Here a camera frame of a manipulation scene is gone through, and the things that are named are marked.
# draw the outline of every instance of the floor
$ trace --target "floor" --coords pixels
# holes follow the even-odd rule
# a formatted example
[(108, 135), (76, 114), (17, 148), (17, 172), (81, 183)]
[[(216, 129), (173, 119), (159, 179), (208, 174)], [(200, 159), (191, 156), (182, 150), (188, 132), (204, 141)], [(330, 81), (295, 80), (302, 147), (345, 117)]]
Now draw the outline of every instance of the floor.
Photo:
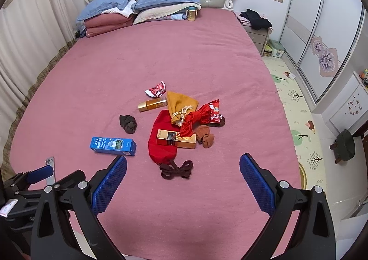
[[(349, 217), (356, 209), (359, 201), (363, 201), (367, 197), (367, 163), (365, 161), (362, 140), (355, 138), (356, 154), (353, 159), (348, 162), (340, 162), (336, 165), (335, 155), (329, 148), (334, 143), (336, 137), (325, 125), (322, 116), (311, 114), (304, 97), (299, 97), (303, 96), (302, 93), (305, 93), (305, 91), (300, 90), (295, 80), (292, 81), (283, 74), (283, 72), (287, 72), (288, 67), (281, 59), (273, 57), (264, 57), (263, 59), (273, 75), (281, 101), (284, 104), (286, 117), (293, 134), (299, 164), (305, 170), (307, 184), (304, 187), (309, 189), (315, 184), (318, 184), (326, 192), (334, 222), (335, 236), (337, 237), (340, 221)], [(299, 101), (296, 102), (293, 98), (298, 97)], [(310, 121), (312, 121), (316, 131), (315, 136), (303, 127), (303, 124), (306, 123), (304, 121), (308, 118), (311, 118)], [(313, 162), (315, 165), (316, 161), (312, 159), (311, 166), (310, 160), (308, 160), (311, 156), (313, 158), (319, 156), (317, 159), (321, 158), (319, 160), (320, 165), (316, 169), (313, 168)]]
[(290, 70), (281, 59), (263, 57), (263, 61), (272, 75), (284, 105), (298, 157), (301, 188), (311, 189), (313, 186), (319, 185), (328, 195), (323, 164), (325, 160), (323, 159), (318, 128), (315, 127), (314, 119), (303, 94), (297, 82), (287, 76)]

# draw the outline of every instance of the red drawstring bag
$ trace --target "red drawstring bag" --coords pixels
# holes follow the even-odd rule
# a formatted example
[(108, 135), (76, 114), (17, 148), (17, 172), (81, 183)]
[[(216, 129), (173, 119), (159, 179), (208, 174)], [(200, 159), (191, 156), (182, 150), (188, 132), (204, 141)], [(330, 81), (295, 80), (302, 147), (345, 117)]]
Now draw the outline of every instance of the red drawstring bag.
[(201, 106), (197, 111), (190, 112), (180, 128), (181, 137), (191, 137), (193, 135), (193, 124), (199, 122), (200, 125), (208, 124), (211, 120), (211, 108), (208, 104)]
[(170, 123), (171, 116), (167, 109), (163, 109), (153, 123), (150, 139), (148, 140), (148, 153), (151, 159), (158, 165), (170, 164), (170, 160), (176, 157), (176, 146), (164, 146), (156, 143), (159, 129), (179, 131), (179, 126)]

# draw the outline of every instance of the flower decal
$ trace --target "flower decal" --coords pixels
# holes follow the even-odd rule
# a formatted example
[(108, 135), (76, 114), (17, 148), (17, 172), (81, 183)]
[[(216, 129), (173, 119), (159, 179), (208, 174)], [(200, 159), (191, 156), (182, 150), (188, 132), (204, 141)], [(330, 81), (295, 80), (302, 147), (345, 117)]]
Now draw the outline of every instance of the flower decal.
[(315, 37), (312, 39), (312, 50), (314, 55), (320, 55), (323, 51), (323, 42), (321, 37)]
[(335, 56), (329, 50), (322, 51), (319, 56), (319, 65), (324, 72), (332, 72), (335, 70)]

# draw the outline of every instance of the gold bottle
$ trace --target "gold bottle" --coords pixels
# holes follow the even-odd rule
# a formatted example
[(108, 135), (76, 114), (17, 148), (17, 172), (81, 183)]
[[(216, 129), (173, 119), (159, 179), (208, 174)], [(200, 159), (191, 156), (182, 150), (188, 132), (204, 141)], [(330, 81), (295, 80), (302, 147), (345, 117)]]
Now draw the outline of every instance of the gold bottle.
[(148, 100), (146, 102), (142, 102), (138, 104), (138, 110), (140, 112), (149, 111), (151, 109), (160, 108), (162, 106), (167, 106), (166, 97), (156, 98), (152, 100)]

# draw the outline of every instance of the nightstand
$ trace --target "nightstand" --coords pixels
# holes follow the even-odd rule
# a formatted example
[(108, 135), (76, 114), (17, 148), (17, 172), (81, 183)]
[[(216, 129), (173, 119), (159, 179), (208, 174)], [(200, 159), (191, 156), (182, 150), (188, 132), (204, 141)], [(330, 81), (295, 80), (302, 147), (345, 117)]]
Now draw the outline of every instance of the nightstand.
[(270, 36), (271, 29), (260, 29), (258, 31), (252, 29), (251, 27), (243, 26), (244, 30), (247, 31), (249, 37), (251, 37), (255, 47), (258, 49), (259, 53), (263, 55), (265, 47)]

